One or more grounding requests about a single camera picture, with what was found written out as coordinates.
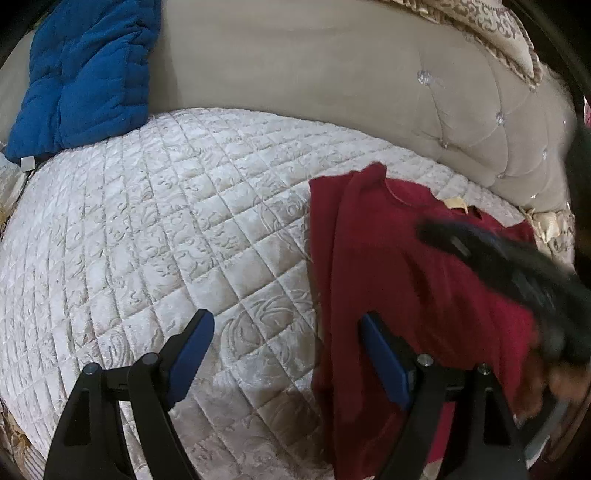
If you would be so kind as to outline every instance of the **blue quilted cushion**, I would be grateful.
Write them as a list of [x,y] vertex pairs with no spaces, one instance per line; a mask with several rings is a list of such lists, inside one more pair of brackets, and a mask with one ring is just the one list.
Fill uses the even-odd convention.
[[160,0],[62,0],[33,39],[6,158],[52,155],[146,123],[159,31]]

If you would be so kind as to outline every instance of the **quilted mattress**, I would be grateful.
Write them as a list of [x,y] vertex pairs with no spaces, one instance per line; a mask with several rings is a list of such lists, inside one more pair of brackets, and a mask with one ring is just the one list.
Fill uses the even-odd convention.
[[[0,395],[47,454],[81,367],[157,351],[198,307],[212,346],[171,412],[205,480],[331,478],[310,389],[308,179],[388,174],[522,219],[441,164],[347,128],[236,109],[163,113],[62,152],[29,181],[0,244]],[[150,474],[127,404],[138,478]]]

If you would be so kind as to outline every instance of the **beige upholstered headboard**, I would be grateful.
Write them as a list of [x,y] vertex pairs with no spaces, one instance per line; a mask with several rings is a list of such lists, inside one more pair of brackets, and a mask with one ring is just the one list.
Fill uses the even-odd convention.
[[153,112],[232,106],[356,128],[434,158],[518,206],[567,199],[574,120],[466,32],[369,0],[168,0]]

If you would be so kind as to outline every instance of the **pillow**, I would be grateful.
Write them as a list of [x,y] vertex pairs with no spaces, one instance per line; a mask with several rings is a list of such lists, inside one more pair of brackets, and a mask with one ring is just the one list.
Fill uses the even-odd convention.
[[0,153],[0,226],[14,210],[27,175]]
[[52,155],[146,123],[148,53],[159,31],[160,0],[62,0],[33,39],[7,159]]
[[29,52],[34,35],[25,35],[0,68],[0,150],[8,143],[29,85]]

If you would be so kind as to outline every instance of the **red sweater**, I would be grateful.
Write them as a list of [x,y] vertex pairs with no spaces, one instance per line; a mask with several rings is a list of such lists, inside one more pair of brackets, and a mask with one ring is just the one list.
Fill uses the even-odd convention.
[[[361,316],[377,311],[417,353],[446,367],[492,366],[511,401],[528,351],[532,316],[486,288],[457,258],[415,237],[422,218],[464,220],[534,242],[526,222],[504,228],[477,209],[448,210],[428,188],[386,179],[386,167],[310,182],[311,254],[324,348],[313,387],[337,480],[377,473],[404,422],[362,350]],[[443,456],[453,415],[446,405],[429,462]]]

